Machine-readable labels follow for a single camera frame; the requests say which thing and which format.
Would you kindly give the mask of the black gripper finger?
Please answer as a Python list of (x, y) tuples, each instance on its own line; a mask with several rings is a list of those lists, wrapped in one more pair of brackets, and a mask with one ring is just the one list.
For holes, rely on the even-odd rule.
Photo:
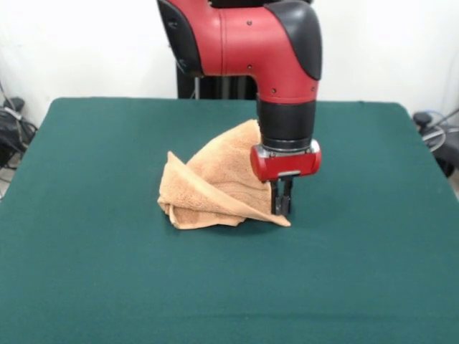
[(282, 179), (283, 182), (283, 194), (281, 199), (281, 211), (282, 214), (289, 214), (291, 208), (292, 199), (292, 188), (293, 188), (293, 177), (287, 176)]
[(283, 197), (279, 195), (278, 181), (270, 182), (271, 187), (271, 214), (283, 215)]

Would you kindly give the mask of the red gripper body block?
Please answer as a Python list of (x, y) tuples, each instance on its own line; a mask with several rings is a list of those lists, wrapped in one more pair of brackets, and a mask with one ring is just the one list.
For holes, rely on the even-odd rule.
[(317, 140), (312, 140), (307, 150), (292, 153), (267, 150), (262, 145), (254, 145), (250, 150), (253, 173), (261, 182), (315, 174), (321, 160), (321, 148)]

